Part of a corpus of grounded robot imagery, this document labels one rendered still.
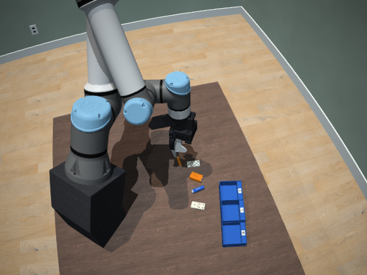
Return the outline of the blue rack of three bins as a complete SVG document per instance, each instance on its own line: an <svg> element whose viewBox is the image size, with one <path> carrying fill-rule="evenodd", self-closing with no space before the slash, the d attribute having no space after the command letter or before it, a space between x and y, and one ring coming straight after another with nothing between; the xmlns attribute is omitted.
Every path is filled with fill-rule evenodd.
<svg viewBox="0 0 367 275"><path fill-rule="evenodd" d="M244 210L242 181L220 181L219 193L222 246L246 246L246 217Z"/></svg>

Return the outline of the white domino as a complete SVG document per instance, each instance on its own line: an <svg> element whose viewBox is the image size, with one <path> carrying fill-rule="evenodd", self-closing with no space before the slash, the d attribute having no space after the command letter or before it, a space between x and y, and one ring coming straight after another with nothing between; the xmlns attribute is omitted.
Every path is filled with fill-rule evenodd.
<svg viewBox="0 0 367 275"><path fill-rule="evenodd" d="M199 167L200 166L199 160L198 161L187 161L187 166L188 168Z"/></svg>
<svg viewBox="0 0 367 275"><path fill-rule="evenodd" d="M191 208L204 210L205 204L192 201Z"/></svg>

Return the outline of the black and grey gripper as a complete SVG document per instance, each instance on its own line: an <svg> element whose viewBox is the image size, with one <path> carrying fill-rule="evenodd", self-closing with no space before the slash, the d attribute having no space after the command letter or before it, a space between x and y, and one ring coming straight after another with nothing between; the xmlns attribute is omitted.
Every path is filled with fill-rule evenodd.
<svg viewBox="0 0 367 275"><path fill-rule="evenodd" d="M182 120L176 120L169 116L169 118L177 123L175 126L171 126L169 130L169 147L174 155L177 157L177 152L185 153L187 149L182 146L182 141L187 144L191 144L193 137L197 131L197 121L194 120L196 116L195 112L190 112L190 115ZM193 127L192 127L193 122Z"/></svg>

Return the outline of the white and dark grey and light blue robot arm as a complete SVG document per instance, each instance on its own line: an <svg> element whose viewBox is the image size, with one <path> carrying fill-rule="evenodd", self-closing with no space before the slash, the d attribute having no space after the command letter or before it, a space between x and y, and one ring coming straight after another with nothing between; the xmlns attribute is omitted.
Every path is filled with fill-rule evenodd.
<svg viewBox="0 0 367 275"><path fill-rule="evenodd" d="M182 120L190 115L191 87L188 75L181 71L165 79L143 80L114 8L119 0L75 1L86 14L88 82L85 97L72 107L64 170L78 184L96 185L111 175L109 132L123 103L124 117L132 125L145 124L155 103L167 103L168 114L152 117L148 127L175 126L169 116Z"/></svg>

